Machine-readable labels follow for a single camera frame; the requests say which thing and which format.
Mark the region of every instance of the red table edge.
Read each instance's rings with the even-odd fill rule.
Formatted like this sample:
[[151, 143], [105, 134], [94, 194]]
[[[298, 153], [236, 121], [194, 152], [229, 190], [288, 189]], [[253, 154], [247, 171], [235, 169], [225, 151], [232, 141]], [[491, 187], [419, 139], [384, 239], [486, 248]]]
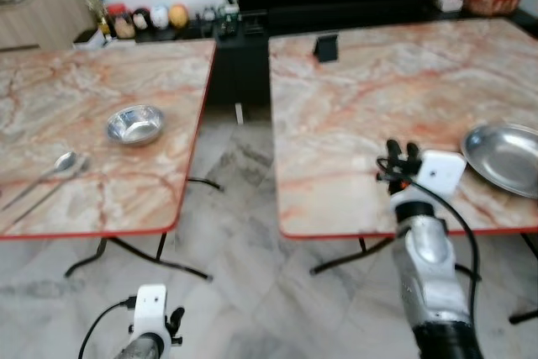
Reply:
[[181, 208], [183, 205], [183, 199], [185, 198], [185, 187], [188, 182], [188, 173], [191, 171], [191, 164], [193, 163], [194, 149], [196, 144], [196, 139], [198, 138], [198, 131], [200, 130], [200, 121], [202, 120], [202, 113], [205, 107], [205, 100], [208, 97], [208, 86], [211, 82], [211, 75], [213, 74], [213, 64], [215, 60], [215, 53], [217, 49], [217, 44], [213, 44], [213, 53], [211, 55], [211, 61], [209, 63], [209, 72], [208, 77], [205, 82], [205, 91], [203, 93], [203, 99], [200, 103], [200, 108], [198, 110], [198, 123], [196, 125], [196, 130], [194, 131], [193, 139], [191, 140], [191, 145], [189, 148], [193, 151], [189, 156], [187, 163], [187, 170], [185, 171], [185, 181], [183, 182], [182, 194], [179, 198], [179, 203], [177, 204], [176, 215], [174, 220], [167, 227], [159, 229], [147, 229], [147, 230], [126, 230], [126, 231], [100, 231], [95, 233], [45, 233], [45, 234], [32, 234], [32, 235], [0, 235], [0, 240], [43, 240], [43, 239], [71, 239], [71, 238], [110, 238], [118, 236], [129, 236], [129, 235], [162, 235], [163, 233], [168, 233], [170, 230], [177, 227], [179, 224], [178, 219], [181, 213]]

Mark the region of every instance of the stainless steel bowl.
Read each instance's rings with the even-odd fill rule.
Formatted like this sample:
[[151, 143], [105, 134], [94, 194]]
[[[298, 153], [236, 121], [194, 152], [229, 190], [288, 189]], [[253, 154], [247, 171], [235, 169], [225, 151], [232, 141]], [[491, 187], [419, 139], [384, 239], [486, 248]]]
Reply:
[[471, 167], [512, 193], [538, 198], [538, 132], [514, 124], [479, 126], [462, 142]]
[[160, 109], [135, 105], [118, 111], [108, 119], [107, 136], [121, 145], [147, 145], [156, 140], [164, 126]]

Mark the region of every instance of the tile floor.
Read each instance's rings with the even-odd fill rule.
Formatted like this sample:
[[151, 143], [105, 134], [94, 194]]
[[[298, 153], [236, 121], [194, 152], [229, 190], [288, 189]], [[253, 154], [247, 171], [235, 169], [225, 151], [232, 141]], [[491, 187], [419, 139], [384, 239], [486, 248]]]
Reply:
[[[214, 275], [191, 275], [141, 261], [110, 245], [72, 279], [62, 273], [93, 253], [96, 240], [0, 243], [0, 358], [72, 359], [89, 325], [140, 284], [163, 282], [168, 309], [183, 305], [181, 359], [416, 358], [404, 321], [390, 250], [317, 277], [309, 268], [358, 251], [355, 240], [290, 241], [277, 231], [272, 132], [267, 111], [238, 127], [230, 111], [204, 115], [192, 174], [226, 186], [190, 184], [164, 259]], [[159, 237], [126, 239], [155, 253]], [[479, 237], [484, 281], [477, 327], [487, 359], [538, 358], [538, 320], [512, 326], [515, 310], [538, 304], [538, 264], [522, 239]], [[455, 238], [459, 261], [467, 242]], [[99, 324], [86, 358], [112, 358], [129, 339], [132, 312]]]

